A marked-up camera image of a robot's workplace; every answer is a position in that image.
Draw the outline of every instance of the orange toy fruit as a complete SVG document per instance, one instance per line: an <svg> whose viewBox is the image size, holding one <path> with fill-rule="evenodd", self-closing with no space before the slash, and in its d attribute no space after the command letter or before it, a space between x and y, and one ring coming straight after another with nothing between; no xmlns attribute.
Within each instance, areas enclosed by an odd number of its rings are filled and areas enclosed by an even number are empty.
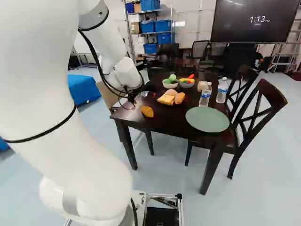
<svg viewBox="0 0 301 226"><path fill-rule="evenodd" d="M141 112L146 117L149 117L149 118L153 118L154 117L154 111L153 111L153 109L151 107L143 106L143 107L141 107Z"/></svg>
<svg viewBox="0 0 301 226"><path fill-rule="evenodd" d="M183 102L184 98L185 98L185 93L178 93L178 95L175 96L174 98L174 103L176 105L179 105L180 103Z"/></svg>

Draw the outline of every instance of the blue storage box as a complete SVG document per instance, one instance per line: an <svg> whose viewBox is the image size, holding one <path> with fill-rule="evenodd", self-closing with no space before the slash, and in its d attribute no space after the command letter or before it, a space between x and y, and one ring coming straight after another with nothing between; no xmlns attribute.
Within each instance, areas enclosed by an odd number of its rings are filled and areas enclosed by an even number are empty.
<svg viewBox="0 0 301 226"><path fill-rule="evenodd" d="M157 44L145 44L144 51L147 54L157 53Z"/></svg>
<svg viewBox="0 0 301 226"><path fill-rule="evenodd" d="M127 3L126 4L126 10L128 13L134 13L134 4L133 3Z"/></svg>
<svg viewBox="0 0 301 226"><path fill-rule="evenodd" d="M160 0L141 0L141 10L149 11L160 9Z"/></svg>
<svg viewBox="0 0 301 226"><path fill-rule="evenodd" d="M142 33L155 32L155 22L152 21L147 24L141 24L141 31Z"/></svg>
<svg viewBox="0 0 301 226"><path fill-rule="evenodd" d="M158 44L175 43L174 33L163 33L157 35Z"/></svg>
<svg viewBox="0 0 301 226"><path fill-rule="evenodd" d="M171 30L171 20L158 20L155 23L156 32L167 32Z"/></svg>
<svg viewBox="0 0 301 226"><path fill-rule="evenodd" d="M0 137L0 152L9 149L8 144Z"/></svg>

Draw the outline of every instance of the screen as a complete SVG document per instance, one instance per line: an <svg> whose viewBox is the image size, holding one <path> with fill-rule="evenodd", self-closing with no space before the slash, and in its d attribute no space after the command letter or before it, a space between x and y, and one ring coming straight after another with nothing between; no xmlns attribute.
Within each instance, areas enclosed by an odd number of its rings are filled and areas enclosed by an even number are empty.
<svg viewBox="0 0 301 226"><path fill-rule="evenodd" d="M286 42L300 0L217 0L211 42Z"/></svg>

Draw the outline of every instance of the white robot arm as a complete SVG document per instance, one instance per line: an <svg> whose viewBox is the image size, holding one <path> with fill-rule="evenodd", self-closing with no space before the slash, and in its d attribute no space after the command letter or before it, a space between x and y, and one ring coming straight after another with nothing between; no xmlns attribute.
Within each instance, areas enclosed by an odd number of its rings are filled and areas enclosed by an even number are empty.
<svg viewBox="0 0 301 226"><path fill-rule="evenodd" d="M100 51L111 87L143 83L108 13L103 0L1 4L0 135L45 176L45 204L87 225L117 226L131 199L131 174L88 133L67 83L78 27Z"/></svg>

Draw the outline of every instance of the plastic bottle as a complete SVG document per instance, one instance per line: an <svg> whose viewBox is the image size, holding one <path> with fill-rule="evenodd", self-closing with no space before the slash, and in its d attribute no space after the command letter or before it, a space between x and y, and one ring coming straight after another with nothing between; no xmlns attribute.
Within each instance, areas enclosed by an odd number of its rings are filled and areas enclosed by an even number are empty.
<svg viewBox="0 0 301 226"><path fill-rule="evenodd" d="M223 79L220 81L218 85L216 102L220 104L225 103L227 92L228 92L227 78L223 77Z"/></svg>
<svg viewBox="0 0 301 226"><path fill-rule="evenodd" d="M208 82L208 88L202 91L201 98L199 100L199 107L208 107L209 99L212 93L212 83Z"/></svg>

